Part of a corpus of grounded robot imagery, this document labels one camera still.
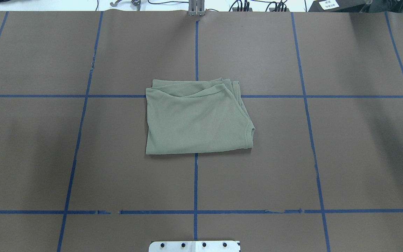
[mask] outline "folded shirt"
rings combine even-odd
[[[239,82],[153,80],[146,89],[146,154],[211,153],[253,147],[254,125]]]

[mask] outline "ribbed fabric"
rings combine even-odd
[[[146,89],[146,154],[211,153],[253,147],[254,125],[239,82],[153,80]]]

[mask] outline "black cable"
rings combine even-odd
[[[287,0],[285,0],[283,2],[283,0],[281,0],[278,4],[278,6],[273,10],[274,12],[284,12],[287,11],[287,5],[285,4],[287,2]]]
[[[265,9],[265,12],[267,12],[268,7],[270,7],[271,4],[275,4],[275,9],[276,9],[276,7],[278,6],[278,3],[276,3],[275,1],[269,2],[269,4],[267,5],[267,8]]]
[[[232,5],[228,11],[232,10],[232,7],[234,6],[235,3],[237,3],[237,11],[239,11],[239,2],[240,2],[240,4],[242,4],[242,0],[235,0],[234,3],[232,3]]]
[[[189,2],[181,2],[181,1],[168,1],[168,2],[162,2],[162,3],[152,3],[150,0],[147,0],[151,5],[162,5],[162,4],[168,4],[168,3],[178,3],[178,4],[188,4]]]

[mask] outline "metal plate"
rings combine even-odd
[[[178,241],[152,242],[149,252],[191,251],[191,252],[240,252],[239,241]]]

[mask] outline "white label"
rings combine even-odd
[[[323,8],[323,10],[340,7],[339,4],[337,3],[337,1],[335,1],[335,0],[323,1],[323,2],[320,2],[320,5],[321,5],[321,8]]]

